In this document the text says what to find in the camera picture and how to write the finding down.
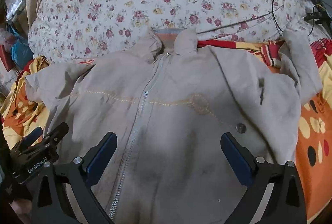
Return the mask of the silver foil package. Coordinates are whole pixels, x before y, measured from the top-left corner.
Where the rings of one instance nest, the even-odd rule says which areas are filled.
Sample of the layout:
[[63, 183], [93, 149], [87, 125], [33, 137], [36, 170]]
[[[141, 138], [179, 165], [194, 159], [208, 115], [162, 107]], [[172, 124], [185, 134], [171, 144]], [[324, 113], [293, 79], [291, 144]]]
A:
[[26, 0], [5, 0], [5, 3], [7, 7], [6, 21], [12, 24], [26, 8]]

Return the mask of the blue plastic bag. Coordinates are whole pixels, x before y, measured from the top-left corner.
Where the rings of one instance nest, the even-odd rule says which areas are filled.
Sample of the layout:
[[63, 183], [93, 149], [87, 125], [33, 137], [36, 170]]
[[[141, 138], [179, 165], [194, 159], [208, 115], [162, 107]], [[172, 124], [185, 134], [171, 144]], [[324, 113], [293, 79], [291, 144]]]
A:
[[33, 59], [33, 52], [29, 47], [28, 41], [20, 36], [11, 25], [8, 25], [7, 29], [15, 38], [15, 43], [11, 47], [11, 59], [22, 70]]

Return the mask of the black charger device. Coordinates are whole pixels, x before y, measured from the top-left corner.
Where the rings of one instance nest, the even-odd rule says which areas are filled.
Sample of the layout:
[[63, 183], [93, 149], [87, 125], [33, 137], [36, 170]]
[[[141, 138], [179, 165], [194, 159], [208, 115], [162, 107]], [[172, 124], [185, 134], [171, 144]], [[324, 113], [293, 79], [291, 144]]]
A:
[[331, 35], [331, 4], [328, 0], [311, 0], [312, 12], [303, 18], [305, 22], [313, 22], [313, 25], [321, 25]]

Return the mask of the orange yellow red bedsheet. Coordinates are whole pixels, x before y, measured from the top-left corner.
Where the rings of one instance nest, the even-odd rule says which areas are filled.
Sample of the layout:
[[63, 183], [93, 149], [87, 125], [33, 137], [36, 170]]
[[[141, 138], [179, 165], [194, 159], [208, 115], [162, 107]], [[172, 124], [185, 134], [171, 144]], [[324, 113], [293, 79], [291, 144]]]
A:
[[[311, 49], [323, 89], [302, 107], [295, 158], [305, 196], [307, 223], [323, 223], [320, 213], [325, 209], [331, 212], [331, 40], [319, 39], [311, 44]], [[48, 65], [43, 56], [29, 61], [1, 107], [9, 147], [37, 126], [46, 125], [49, 111], [42, 103], [28, 101], [24, 78]]]

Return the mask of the floral quilt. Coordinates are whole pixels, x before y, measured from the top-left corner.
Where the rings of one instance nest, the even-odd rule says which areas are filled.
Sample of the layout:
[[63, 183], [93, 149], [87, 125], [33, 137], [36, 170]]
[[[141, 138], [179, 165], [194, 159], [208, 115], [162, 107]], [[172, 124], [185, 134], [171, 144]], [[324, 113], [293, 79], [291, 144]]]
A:
[[149, 28], [191, 28], [200, 40], [262, 43], [285, 28], [328, 36], [303, 20], [310, 0], [42, 0], [28, 42], [49, 62], [95, 58], [136, 44]]

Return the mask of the beige zip jacket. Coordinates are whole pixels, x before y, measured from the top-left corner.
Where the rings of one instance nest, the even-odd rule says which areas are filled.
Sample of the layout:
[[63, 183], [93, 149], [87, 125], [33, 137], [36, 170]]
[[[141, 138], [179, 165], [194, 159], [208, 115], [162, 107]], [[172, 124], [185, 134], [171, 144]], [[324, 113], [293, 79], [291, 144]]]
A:
[[117, 149], [94, 193], [115, 223], [224, 223], [244, 193], [220, 148], [229, 132], [252, 154], [294, 160], [301, 107], [322, 88], [310, 42], [286, 29], [281, 68], [237, 49], [198, 48], [183, 30], [154, 30], [93, 63], [50, 65], [26, 77], [26, 94], [65, 122], [60, 162], [108, 132]]

